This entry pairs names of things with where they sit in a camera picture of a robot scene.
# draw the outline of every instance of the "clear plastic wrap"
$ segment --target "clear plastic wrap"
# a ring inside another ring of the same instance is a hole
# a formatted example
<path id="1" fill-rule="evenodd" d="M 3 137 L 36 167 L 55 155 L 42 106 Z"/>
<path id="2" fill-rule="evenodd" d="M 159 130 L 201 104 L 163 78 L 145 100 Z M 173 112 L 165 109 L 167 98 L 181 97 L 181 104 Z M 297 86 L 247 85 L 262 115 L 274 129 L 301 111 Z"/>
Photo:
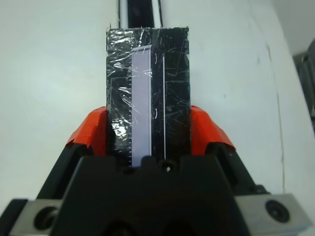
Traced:
<path id="1" fill-rule="evenodd" d="M 107 33 L 107 153 L 121 165 L 190 154 L 188 28 Z"/>

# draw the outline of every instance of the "metal plate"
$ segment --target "metal plate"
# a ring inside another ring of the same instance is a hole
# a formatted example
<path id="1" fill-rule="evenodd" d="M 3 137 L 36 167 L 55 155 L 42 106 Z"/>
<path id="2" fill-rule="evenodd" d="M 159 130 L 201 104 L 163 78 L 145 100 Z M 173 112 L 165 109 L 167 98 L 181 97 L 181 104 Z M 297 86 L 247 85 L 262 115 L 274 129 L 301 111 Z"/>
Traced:
<path id="1" fill-rule="evenodd" d="M 252 236 L 291 236 L 313 225 L 292 194 L 248 195 L 237 196 L 235 199 Z M 287 208 L 288 222 L 281 223 L 271 217 L 266 209 L 266 203 L 270 200 Z"/>

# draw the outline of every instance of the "white strip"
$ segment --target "white strip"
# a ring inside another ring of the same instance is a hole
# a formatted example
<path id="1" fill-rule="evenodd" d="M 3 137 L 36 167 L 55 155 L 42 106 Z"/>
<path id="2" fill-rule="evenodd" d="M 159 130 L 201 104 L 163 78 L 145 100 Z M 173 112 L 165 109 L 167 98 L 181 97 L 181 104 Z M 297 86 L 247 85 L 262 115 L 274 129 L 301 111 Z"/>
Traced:
<path id="1" fill-rule="evenodd" d="M 150 50 L 149 50 L 149 53 L 148 53 L 148 61 L 149 61 L 149 68 L 150 68 L 150 71 L 148 71 L 148 79 L 149 79 L 149 155 L 151 156 L 152 155 L 152 129 L 151 129 L 151 124 L 152 124 L 152 114 L 151 114 L 151 96 L 152 96 L 152 93 L 151 93 L 151 79 L 152 79 L 152 68 L 151 68 L 151 46 L 149 47 Z"/>
<path id="2" fill-rule="evenodd" d="M 166 138 L 165 138 L 165 59 L 163 56 L 163 128 L 164 128 L 164 159 L 166 159 Z"/>
<path id="3" fill-rule="evenodd" d="M 119 1 L 120 28 L 128 29 L 128 0 Z"/>
<path id="4" fill-rule="evenodd" d="M 131 165 L 137 167 L 152 154 L 151 45 L 131 51 Z"/>
<path id="5" fill-rule="evenodd" d="M 161 28 L 161 18 L 159 14 L 158 0 L 152 0 L 152 13 L 154 20 L 154 28 Z"/>

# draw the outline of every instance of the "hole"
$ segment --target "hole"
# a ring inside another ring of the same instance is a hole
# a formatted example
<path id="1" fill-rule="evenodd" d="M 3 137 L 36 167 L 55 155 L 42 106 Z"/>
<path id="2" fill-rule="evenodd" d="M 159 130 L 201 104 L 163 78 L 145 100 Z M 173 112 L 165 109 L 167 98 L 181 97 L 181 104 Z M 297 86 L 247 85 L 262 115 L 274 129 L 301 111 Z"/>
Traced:
<path id="1" fill-rule="evenodd" d="M 163 164 L 162 164 L 162 170 L 164 171 L 164 172 L 167 172 L 167 173 L 170 173 L 170 172 L 172 172 L 172 171 L 174 171 L 174 164 L 172 164 L 172 163 L 170 163 L 170 162 L 164 162 Z"/>
<path id="2" fill-rule="evenodd" d="M 133 173 L 135 173 L 136 172 L 136 169 L 135 168 L 127 168 L 127 169 L 125 169 L 124 171 L 123 171 L 123 173 L 125 174 L 125 175 L 131 175 L 131 174 L 133 174 Z"/>
<path id="3" fill-rule="evenodd" d="M 175 220 L 165 228 L 163 236 L 196 236 L 196 233 L 186 221 Z"/>
<path id="4" fill-rule="evenodd" d="M 136 234 L 127 223 L 115 222 L 108 227 L 105 236 L 136 236 Z"/>
<path id="5" fill-rule="evenodd" d="M 58 209 L 55 206 L 47 206 L 40 210 L 40 212 L 36 215 L 34 219 L 34 226 L 38 230 L 46 230 L 49 229 L 58 214 Z"/>
<path id="6" fill-rule="evenodd" d="M 286 207 L 275 200 L 269 200 L 266 203 L 266 209 L 269 215 L 278 222 L 286 223 L 290 219 L 290 214 Z"/>

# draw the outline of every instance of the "orange clamp jaw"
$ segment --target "orange clamp jaw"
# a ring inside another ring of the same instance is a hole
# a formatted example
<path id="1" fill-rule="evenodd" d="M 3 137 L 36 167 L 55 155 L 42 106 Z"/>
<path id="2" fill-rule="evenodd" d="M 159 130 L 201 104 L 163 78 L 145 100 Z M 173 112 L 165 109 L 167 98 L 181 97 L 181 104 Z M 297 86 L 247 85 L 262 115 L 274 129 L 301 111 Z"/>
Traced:
<path id="1" fill-rule="evenodd" d="M 95 156 L 106 155 L 106 113 L 106 107 L 89 113 L 66 145 L 85 144 L 87 148 L 92 147 Z"/>
<path id="2" fill-rule="evenodd" d="M 193 155 L 204 155 L 209 143 L 225 143 L 234 148 L 225 132 L 211 120 L 204 110 L 191 106 L 190 113 Z"/>
<path id="3" fill-rule="evenodd" d="M 191 106 L 191 142 L 192 154 L 204 155 L 209 143 L 232 142 L 202 109 Z M 82 124 L 73 132 L 67 145 L 71 143 L 85 144 L 92 147 L 94 155 L 106 155 L 106 107 L 95 109 L 86 117 Z"/>

